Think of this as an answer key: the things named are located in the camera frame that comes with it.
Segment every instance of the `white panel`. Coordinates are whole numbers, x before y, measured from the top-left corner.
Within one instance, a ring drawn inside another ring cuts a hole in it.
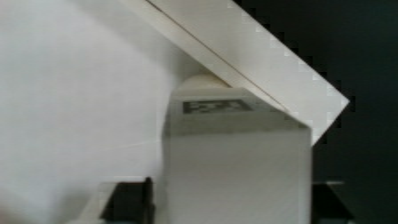
[[[237,99],[253,110],[184,112]],[[246,90],[176,92],[166,155],[171,224],[310,224],[310,128]]]
[[[203,66],[120,2],[0,5],[0,223],[56,224],[102,181],[159,174],[171,90]]]

